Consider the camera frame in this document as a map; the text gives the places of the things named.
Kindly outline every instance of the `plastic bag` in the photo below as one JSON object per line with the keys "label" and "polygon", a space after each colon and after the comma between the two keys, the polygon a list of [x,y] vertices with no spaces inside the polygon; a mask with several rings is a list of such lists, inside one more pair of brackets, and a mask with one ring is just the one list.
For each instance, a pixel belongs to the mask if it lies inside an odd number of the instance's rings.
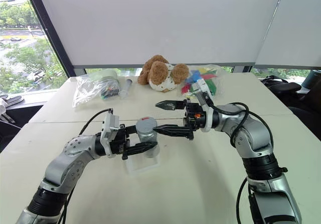
{"label": "plastic bag", "polygon": [[203,65],[203,66],[189,66],[190,75],[184,81],[181,89],[181,94],[187,97],[194,96],[194,90],[192,84],[198,79],[203,78],[207,83],[212,95],[219,95],[220,91],[220,81],[219,77],[228,74],[222,67],[218,65]]}
{"label": "plastic bag", "polygon": [[118,95],[117,73],[110,69],[101,70],[76,77],[77,88],[72,107],[84,104],[100,96],[102,99]]}

